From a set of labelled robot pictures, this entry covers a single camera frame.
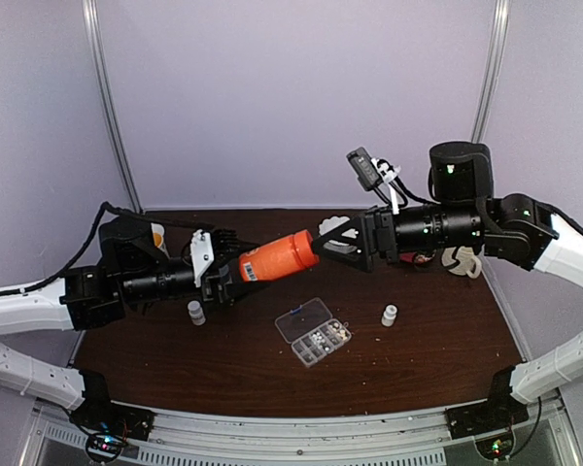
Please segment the small white capped bottle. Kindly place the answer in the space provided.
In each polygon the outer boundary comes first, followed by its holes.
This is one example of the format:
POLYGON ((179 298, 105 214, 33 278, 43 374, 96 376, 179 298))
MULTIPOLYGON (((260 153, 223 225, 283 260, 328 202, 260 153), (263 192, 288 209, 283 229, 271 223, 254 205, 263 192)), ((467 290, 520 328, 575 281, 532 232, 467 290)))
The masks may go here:
POLYGON ((203 310, 201 303, 199 301, 194 300, 194 301, 188 302, 187 310, 188 310, 189 318, 194 325, 200 326, 206 322, 204 310, 203 310))

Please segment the orange cylindrical bottle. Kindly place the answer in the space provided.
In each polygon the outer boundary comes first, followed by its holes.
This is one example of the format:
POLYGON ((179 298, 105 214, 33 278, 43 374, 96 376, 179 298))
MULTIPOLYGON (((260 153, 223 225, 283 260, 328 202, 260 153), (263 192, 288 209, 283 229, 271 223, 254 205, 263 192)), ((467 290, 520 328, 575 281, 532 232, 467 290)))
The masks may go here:
POLYGON ((241 254, 242 279, 272 282, 317 265, 320 258, 312 251, 312 241, 310 232, 301 230, 241 254))

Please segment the small white pill bottle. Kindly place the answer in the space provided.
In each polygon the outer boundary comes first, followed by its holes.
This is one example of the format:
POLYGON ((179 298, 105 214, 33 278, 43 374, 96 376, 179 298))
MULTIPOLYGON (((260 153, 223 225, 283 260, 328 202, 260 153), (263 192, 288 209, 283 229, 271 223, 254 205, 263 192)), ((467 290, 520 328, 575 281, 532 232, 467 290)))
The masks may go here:
POLYGON ((397 318, 398 308, 396 305, 387 305, 381 316, 381 324, 385 327, 391 327, 397 318))

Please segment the clear plastic pill organizer box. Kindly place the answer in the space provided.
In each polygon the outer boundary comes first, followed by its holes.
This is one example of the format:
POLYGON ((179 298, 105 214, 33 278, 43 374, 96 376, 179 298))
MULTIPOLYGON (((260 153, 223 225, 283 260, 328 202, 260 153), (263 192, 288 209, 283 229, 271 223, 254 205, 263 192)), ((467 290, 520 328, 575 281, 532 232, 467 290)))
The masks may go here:
POLYGON ((352 339, 347 326, 318 297, 278 316, 274 325, 306 368, 315 366, 352 339))

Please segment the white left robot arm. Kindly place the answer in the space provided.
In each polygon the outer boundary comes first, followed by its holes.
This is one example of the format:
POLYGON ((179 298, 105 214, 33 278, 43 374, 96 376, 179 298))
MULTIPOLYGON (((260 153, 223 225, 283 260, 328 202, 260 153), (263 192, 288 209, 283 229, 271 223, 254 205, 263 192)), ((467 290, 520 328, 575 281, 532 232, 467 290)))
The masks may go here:
MULTIPOLYGON (((230 305, 265 288, 246 282, 239 256, 253 248, 233 230, 198 229, 179 257, 163 244, 164 227, 151 220, 116 217, 94 229, 101 258, 93 266, 69 266, 55 278, 0 288, 0 337, 37 330, 84 331, 106 326, 167 300, 230 305)), ((105 378, 61 368, 0 342, 0 385, 80 411, 100 431, 120 423, 105 378)))

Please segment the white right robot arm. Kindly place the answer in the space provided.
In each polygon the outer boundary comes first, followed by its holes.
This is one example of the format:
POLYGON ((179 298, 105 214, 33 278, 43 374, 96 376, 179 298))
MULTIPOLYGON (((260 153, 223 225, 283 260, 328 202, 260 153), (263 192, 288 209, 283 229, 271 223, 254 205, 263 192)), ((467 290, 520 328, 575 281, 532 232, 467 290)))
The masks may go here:
MULTIPOLYGON (((455 141, 429 150, 431 201, 413 195, 392 164, 371 157, 365 148, 346 158, 365 191, 378 191, 383 183, 394 190, 395 200, 321 233, 311 246, 318 256, 371 272, 376 255, 393 264, 407 252, 468 247, 583 288, 583 228, 526 194, 494 198, 491 154, 484 144, 455 141), (399 206, 399 193, 421 205, 399 206), (330 242, 352 250, 333 250, 330 242)), ((515 414, 516 401, 532 403, 583 376, 583 330, 543 356, 501 372, 495 377, 496 393, 478 411, 479 420, 492 429, 515 414)))

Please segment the red floral plate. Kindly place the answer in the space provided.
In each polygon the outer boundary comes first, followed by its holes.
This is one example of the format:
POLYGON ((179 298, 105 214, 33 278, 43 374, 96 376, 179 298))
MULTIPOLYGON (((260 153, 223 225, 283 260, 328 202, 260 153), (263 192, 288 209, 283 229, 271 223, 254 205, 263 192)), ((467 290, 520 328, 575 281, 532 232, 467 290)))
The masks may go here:
POLYGON ((405 252, 399 256, 401 262, 416 267, 428 266, 435 258, 435 252, 405 252))

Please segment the floral mug with yellow interior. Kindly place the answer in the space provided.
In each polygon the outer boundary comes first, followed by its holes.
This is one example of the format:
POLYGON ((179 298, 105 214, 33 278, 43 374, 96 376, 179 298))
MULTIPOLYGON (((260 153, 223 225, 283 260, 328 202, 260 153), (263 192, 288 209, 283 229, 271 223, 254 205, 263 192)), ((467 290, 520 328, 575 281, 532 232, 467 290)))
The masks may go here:
POLYGON ((152 229, 152 235, 153 235, 153 240, 154 240, 154 246, 158 250, 161 250, 165 254, 168 254, 168 250, 167 250, 166 243, 165 243, 165 229, 164 229, 164 227, 159 223, 151 223, 151 229, 152 229))

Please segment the cream ribbed mug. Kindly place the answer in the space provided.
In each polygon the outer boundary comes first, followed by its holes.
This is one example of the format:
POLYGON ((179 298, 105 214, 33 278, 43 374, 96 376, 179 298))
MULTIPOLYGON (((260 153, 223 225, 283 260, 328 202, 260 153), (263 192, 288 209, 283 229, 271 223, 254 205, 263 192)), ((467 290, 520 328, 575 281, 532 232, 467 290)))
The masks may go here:
POLYGON ((482 264, 473 248, 448 248, 442 252, 441 265, 458 277, 477 279, 482 272, 482 264))

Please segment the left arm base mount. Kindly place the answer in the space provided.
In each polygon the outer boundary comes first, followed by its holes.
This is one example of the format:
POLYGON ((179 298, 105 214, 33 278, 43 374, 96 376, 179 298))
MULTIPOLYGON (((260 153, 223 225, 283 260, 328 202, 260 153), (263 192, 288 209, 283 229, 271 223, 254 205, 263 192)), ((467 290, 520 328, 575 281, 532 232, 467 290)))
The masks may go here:
POLYGON ((152 411, 114 402, 85 400, 69 417, 85 429, 138 441, 147 441, 154 426, 152 411))

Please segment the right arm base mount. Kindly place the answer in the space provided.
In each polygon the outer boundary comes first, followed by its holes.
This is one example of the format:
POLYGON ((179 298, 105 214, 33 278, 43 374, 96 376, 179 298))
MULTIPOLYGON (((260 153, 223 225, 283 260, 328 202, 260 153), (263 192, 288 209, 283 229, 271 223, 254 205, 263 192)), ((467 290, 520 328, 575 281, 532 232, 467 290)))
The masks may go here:
POLYGON ((487 403, 451 408, 445 411, 448 429, 453 440, 506 429, 529 419, 525 406, 491 408, 487 403))

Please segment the right aluminium frame post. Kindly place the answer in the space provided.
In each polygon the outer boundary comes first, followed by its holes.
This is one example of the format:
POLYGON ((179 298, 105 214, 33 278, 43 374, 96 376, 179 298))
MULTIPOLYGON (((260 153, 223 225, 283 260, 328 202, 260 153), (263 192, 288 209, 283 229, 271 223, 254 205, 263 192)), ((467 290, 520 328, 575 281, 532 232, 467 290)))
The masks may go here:
POLYGON ((510 1, 495 2, 486 64, 481 83, 473 128, 468 142, 459 142, 463 155, 458 155, 459 162, 470 165, 464 185, 468 197, 459 203, 476 216, 487 213, 487 202, 494 196, 493 166, 490 149, 483 144, 493 100, 497 90, 498 77, 504 56, 509 24, 510 1))

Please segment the aluminium frame post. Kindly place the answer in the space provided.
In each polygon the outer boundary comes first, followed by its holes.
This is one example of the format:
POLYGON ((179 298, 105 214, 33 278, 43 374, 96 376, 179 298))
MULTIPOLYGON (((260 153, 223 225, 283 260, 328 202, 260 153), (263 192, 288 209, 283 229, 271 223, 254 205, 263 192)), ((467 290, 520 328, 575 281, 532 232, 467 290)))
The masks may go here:
POLYGON ((82 9, 86 36, 89 43, 98 92, 101 99, 102 115, 107 128, 112 155, 117 163, 120 181, 127 195, 129 206, 137 213, 142 213, 142 203, 127 158, 123 137, 120 131, 119 117, 113 98, 103 47, 98 2, 94 0, 83 0, 82 9))
POLYGON ((493 166, 490 149, 483 144, 493 100, 497 90, 498 77, 504 56, 509 24, 510 1, 495 2, 486 64, 481 83, 473 128, 468 142, 459 142, 463 155, 458 155, 459 162, 470 165, 464 185, 468 197, 459 203, 476 216, 487 213, 487 202, 494 196, 493 166))

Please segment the aluminium front rail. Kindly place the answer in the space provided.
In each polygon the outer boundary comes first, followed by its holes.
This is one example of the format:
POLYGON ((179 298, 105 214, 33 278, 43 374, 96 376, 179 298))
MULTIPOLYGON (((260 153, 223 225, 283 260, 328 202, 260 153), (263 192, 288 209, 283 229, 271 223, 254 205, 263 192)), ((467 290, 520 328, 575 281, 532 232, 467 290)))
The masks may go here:
POLYGON ((506 465, 581 465, 563 400, 547 395, 523 423, 455 438, 443 407, 395 414, 245 417, 153 410, 147 440, 131 440, 119 465, 491 465, 482 449, 514 442, 506 465))

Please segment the left aluminium frame post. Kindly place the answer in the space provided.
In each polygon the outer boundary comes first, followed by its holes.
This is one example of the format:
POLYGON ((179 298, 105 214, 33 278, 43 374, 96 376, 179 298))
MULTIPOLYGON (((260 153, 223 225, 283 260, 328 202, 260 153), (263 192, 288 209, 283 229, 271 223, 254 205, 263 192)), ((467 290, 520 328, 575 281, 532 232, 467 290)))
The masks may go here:
POLYGON ((89 43, 98 92, 101 99, 102 115, 107 128, 112 155, 117 163, 120 181, 127 195, 129 206, 137 213, 142 213, 142 203, 127 158, 123 137, 120 131, 119 117, 113 98, 103 47, 98 2, 94 0, 83 0, 82 9, 86 36, 89 43))

